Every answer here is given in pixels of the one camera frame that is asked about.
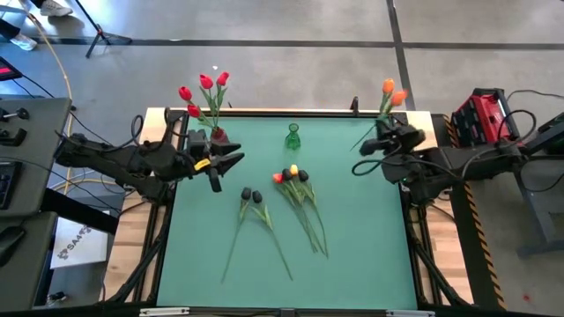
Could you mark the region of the green table mat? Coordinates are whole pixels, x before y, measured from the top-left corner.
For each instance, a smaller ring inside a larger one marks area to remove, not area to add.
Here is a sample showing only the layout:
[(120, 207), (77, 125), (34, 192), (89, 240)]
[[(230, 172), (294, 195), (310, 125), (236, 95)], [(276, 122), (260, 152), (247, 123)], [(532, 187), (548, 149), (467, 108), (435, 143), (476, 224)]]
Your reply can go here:
[[(372, 136), (369, 120), (299, 120), (301, 147), (285, 146), (288, 121), (222, 120), (244, 158), (214, 193), (206, 176), (176, 190), (171, 244), (159, 304), (413, 309), (406, 238), (398, 188), (371, 165), (360, 166), (356, 148)], [(314, 253), (273, 174), (297, 165), (309, 174), (321, 214), (329, 257)], [(358, 167), (357, 174), (352, 169)], [(234, 237), (245, 188), (258, 190), (293, 275), (291, 281), (268, 228), (254, 212), (252, 197), (224, 283), (221, 277)]]

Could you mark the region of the grey side desk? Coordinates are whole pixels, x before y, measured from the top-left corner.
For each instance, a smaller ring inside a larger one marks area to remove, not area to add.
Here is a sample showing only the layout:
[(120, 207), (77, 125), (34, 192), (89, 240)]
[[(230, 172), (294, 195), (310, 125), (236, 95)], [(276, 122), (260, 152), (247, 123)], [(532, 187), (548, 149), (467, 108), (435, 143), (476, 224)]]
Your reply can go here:
[(0, 313), (34, 306), (57, 220), (55, 212), (41, 205), (59, 145), (57, 134), (63, 130), (70, 106), (68, 99), (0, 100), (0, 107), (9, 113), (23, 107), (30, 114), (28, 120), (0, 122), (0, 129), (11, 133), (27, 131), (20, 146), (0, 145), (0, 162), (22, 163), (10, 206), (0, 210), (0, 232), (9, 226), (26, 230), (11, 259), (0, 268)]

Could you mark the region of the black device with red display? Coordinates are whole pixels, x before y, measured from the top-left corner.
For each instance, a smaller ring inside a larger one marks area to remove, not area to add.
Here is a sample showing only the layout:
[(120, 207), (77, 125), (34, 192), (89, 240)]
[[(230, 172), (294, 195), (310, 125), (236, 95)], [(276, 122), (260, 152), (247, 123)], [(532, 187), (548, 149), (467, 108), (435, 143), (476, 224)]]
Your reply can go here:
[(0, 57), (0, 82), (23, 77), (23, 74), (14, 66)]

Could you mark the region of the black hazard striped base plate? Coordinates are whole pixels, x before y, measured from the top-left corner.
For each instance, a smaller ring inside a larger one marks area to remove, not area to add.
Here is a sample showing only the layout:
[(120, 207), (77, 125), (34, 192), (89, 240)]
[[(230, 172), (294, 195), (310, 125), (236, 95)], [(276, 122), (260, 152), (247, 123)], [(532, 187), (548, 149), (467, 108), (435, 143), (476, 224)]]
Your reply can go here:
[(427, 209), (434, 261), (464, 300), (480, 308), (506, 310), (494, 260), (469, 183)]

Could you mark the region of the black metal table frame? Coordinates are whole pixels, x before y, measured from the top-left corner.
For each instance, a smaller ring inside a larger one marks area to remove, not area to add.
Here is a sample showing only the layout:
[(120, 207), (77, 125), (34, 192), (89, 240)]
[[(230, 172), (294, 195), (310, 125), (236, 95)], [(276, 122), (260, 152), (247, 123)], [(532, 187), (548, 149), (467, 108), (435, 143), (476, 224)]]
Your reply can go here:
[[(371, 123), (375, 124), (376, 117), (378, 116), (377, 111), (365, 111), (360, 112), (358, 117), (353, 116), (351, 110), (307, 110), (307, 109), (227, 109), (225, 111), (224, 117), (228, 120), (230, 119), (249, 119), (253, 118), (253, 122), (266, 122), (266, 120), (274, 119), (284, 119), (288, 122), (296, 122), (299, 120), (309, 120), (309, 121), (323, 121), (322, 123), (327, 123), (329, 119), (337, 120), (337, 123), (344, 123), (344, 120), (352, 120), (353, 122), (362, 120), (369, 120)], [(394, 117), (400, 117), (398, 121), (404, 122), (405, 124), (410, 123), (417, 129), (423, 129), (426, 134), (426, 140), (418, 145), (418, 150), (424, 150), (430, 147), (434, 147), (437, 144), (449, 144), (449, 135), (447, 134), (447, 141), (437, 141), (435, 128), (439, 128), (440, 137), (446, 132), (441, 132), (441, 129), (445, 129), (448, 123), (444, 123), (441, 114), (430, 114), (426, 111), (400, 111), (393, 113)], [(163, 293), (160, 289), (160, 282), (162, 281), (163, 272), (167, 272), (164, 269), (164, 263), (166, 262), (166, 248), (167, 245), (171, 244), (171, 239), (169, 229), (174, 222), (174, 207), (178, 199), (173, 202), (165, 204), (164, 209), (164, 220), (162, 222), (161, 231), (157, 236), (155, 236), (153, 242), (153, 229), (156, 227), (156, 218), (158, 214), (158, 204), (154, 204), (151, 207), (151, 212), (147, 215), (147, 238), (144, 242), (143, 248), (137, 247), (141, 257), (139, 264), (131, 271), (131, 276), (129, 279), (132, 281), (132, 285), (128, 285), (128, 282), (124, 282), (122, 288), (109, 298), (104, 298), (106, 301), (97, 303), (96, 308), (99, 308), (103, 313), (100, 316), (109, 317), (110, 315), (115, 316), (127, 316), (127, 317), (137, 317), (139, 311), (143, 308), (152, 307), (189, 307), (190, 314), (188, 316), (193, 317), (197, 315), (216, 315), (220, 317), (256, 317), (259, 315), (269, 315), (276, 316), (279, 315), (279, 310), (281, 308), (293, 308), (298, 317), (306, 316), (321, 316), (321, 315), (336, 315), (336, 316), (385, 316), (387, 310), (420, 310), (420, 311), (433, 311), (437, 309), (448, 308), (450, 310), (454, 309), (452, 306), (445, 306), (443, 300), (448, 299), (447, 295), (442, 291), (442, 288), (446, 288), (449, 292), (449, 296), (455, 296), (455, 299), (462, 298), (456, 293), (454, 288), (449, 284), (446, 277), (439, 271), (436, 263), (434, 262), (433, 252), (431, 251), (431, 238), (428, 230), (427, 223), (427, 211), (424, 207), (412, 207), (408, 206), (407, 193), (402, 192), (401, 189), (397, 190), (399, 198), (394, 202), (402, 203), (402, 229), (398, 229), (402, 233), (402, 237), (406, 238), (406, 245), (404, 249), (409, 254), (409, 269), (410, 269), (410, 287), (412, 289), (408, 290), (407, 295), (412, 295), (413, 300), (417, 303), (414, 309), (399, 309), (399, 308), (329, 308), (314, 306), (313, 308), (301, 307), (297, 304), (287, 304), (287, 303), (277, 303), (267, 306), (258, 305), (248, 305), (248, 306), (229, 306), (228, 304), (221, 304), (220, 306), (194, 306), (194, 305), (158, 305), (158, 300)], [(145, 283), (145, 273), (150, 266), (152, 259), (156, 257), (156, 264), (153, 270), (153, 282), (151, 284), (149, 295), (146, 300), (141, 300), (139, 296), (141, 291), (137, 288), (143, 288)]]

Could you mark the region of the dark metal equipment stand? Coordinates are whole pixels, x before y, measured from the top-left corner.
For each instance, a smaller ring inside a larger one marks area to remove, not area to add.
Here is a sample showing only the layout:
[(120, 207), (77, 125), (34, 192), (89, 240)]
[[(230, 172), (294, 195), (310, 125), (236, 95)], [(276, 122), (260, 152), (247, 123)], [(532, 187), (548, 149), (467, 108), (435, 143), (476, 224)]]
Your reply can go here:
[(525, 153), (530, 160), (515, 177), (539, 242), (519, 247), (517, 254), (525, 258), (564, 251), (564, 113), (539, 128)]

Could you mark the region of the person's leg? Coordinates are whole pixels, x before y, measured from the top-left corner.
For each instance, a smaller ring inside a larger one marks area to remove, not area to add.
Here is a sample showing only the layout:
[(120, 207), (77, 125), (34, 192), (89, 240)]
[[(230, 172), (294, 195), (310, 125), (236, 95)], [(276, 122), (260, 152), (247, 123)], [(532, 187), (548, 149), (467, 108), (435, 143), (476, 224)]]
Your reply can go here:
[(9, 22), (0, 18), (0, 35), (2, 35), (6, 40), (11, 41), (19, 34), (19, 27), (13, 26)]

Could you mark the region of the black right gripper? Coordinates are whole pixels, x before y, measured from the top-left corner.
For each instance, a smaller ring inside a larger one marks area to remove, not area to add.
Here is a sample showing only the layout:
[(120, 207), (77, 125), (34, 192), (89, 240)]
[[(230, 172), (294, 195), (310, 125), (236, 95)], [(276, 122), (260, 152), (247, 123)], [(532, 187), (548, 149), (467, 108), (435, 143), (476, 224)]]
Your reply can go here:
[(386, 120), (376, 120), (378, 139), (368, 139), (359, 148), (361, 156), (372, 155), (375, 151), (384, 153), (409, 153), (426, 140), (425, 132), (412, 125), (391, 127)]

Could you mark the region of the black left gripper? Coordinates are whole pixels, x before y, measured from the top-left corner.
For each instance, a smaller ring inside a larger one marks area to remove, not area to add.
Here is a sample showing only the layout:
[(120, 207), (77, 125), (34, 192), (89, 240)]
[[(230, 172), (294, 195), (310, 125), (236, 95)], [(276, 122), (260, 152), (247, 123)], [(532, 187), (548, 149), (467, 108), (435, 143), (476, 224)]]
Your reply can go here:
[(219, 193), (222, 188), (219, 181), (219, 175), (224, 175), (231, 167), (237, 164), (245, 156), (244, 153), (232, 153), (241, 148), (240, 144), (231, 143), (212, 143), (212, 155), (225, 155), (217, 161), (215, 158), (204, 156), (203, 158), (194, 158), (187, 151), (179, 151), (179, 167), (178, 179), (192, 179), (199, 174), (206, 174), (214, 193)]

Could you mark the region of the green glass vase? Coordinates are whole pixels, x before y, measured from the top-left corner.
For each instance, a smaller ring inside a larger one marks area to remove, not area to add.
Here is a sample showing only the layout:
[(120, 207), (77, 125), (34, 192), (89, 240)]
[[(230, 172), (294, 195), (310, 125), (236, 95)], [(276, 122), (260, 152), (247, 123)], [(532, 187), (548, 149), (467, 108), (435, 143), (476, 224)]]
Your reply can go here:
[(285, 146), (289, 150), (297, 150), (301, 147), (301, 139), (299, 136), (299, 125), (295, 122), (288, 126), (289, 133), (285, 139)]

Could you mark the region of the black lever knob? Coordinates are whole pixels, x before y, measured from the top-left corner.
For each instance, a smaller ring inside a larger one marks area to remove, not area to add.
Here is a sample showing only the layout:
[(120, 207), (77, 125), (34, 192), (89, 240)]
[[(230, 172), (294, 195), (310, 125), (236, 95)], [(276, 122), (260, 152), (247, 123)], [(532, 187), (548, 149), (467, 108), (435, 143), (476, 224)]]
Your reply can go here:
[(12, 113), (9, 113), (7, 110), (0, 107), (0, 122), (8, 122), (11, 118), (28, 120), (30, 118), (30, 114), (23, 107), (17, 109), (15, 112)]

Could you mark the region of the red and black tool case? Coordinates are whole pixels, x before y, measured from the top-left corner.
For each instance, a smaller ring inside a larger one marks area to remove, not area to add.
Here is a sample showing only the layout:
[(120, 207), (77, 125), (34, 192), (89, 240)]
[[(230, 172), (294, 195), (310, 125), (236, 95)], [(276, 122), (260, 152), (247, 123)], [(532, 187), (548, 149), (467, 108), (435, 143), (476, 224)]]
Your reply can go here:
[(501, 88), (475, 88), (471, 96), (452, 113), (450, 123), (461, 147), (494, 144), (499, 139), (515, 141), (519, 131)]

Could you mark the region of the white printed sign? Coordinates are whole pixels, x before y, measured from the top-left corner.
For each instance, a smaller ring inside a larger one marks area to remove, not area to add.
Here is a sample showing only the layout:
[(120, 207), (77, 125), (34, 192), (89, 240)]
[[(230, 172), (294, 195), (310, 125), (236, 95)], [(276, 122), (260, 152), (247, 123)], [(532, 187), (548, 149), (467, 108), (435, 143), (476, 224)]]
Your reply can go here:
[(108, 257), (108, 234), (58, 218), (51, 269), (105, 262)]

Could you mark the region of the black keyboard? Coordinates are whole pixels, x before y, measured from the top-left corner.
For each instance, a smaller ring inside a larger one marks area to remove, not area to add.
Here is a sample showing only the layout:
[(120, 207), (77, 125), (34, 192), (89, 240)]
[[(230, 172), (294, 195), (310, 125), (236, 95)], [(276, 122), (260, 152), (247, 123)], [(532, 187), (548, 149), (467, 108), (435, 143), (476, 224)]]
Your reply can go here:
[(7, 210), (9, 208), (11, 197), (19, 182), (21, 170), (21, 162), (0, 162), (0, 210)]

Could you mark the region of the red artificial tulip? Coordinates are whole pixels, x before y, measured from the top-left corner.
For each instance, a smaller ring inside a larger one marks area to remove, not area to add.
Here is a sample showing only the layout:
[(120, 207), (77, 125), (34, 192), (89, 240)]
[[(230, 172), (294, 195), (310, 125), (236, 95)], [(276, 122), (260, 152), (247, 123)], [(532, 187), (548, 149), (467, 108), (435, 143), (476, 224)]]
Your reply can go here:
[(201, 74), (199, 78), (200, 78), (201, 92), (203, 93), (203, 95), (206, 99), (206, 102), (208, 104), (208, 107), (210, 108), (213, 127), (217, 128), (218, 127), (218, 119), (217, 119), (218, 106), (217, 106), (217, 102), (216, 102), (216, 96), (212, 93), (212, 88), (214, 86), (214, 82), (213, 82), (213, 80), (210, 76), (207, 76), (207, 75), (204, 75), (204, 74)]
[(192, 92), (188, 87), (181, 86), (178, 89), (178, 93), (179, 93), (180, 98), (187, 103), (187, 106), (188, 106), (188, 104), (196, 105), (195, 103), (192, 102)]
[(224, 94), (226, 92), (226, 84), (227, 84), (227, 80), (229, 79), (229, 76), (230, 74), (224, 71), (219, 75), (219, 77), (216, 80), (217, 93), (216, 93), (216, 107), (215, 107), (215, 115), (214, 115), (216, 127), (219, 126), (219, 111), (223, 103)]
[(190, 117), (195, 118), (198, 120), (200, 124), (204, 126), (214, 128), (215, 124), (208, 119), (208, 117), (203, 113), (202, 109), (199, 106), (188, 104), (187, 111)]

